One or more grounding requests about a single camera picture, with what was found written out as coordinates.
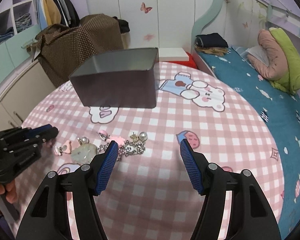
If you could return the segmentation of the person left hand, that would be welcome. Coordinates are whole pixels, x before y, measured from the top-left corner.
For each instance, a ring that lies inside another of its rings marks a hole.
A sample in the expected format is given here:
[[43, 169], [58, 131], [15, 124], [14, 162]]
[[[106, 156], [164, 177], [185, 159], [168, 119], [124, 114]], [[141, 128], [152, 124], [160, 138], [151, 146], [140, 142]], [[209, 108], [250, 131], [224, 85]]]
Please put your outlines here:
[[15, 180], [11, 181], [6, 185], [0, 184], [0, 195], [4, 194], [6, 196], [6, 200], [13, 204], [17, 201], [17, 189], [15, 186]]

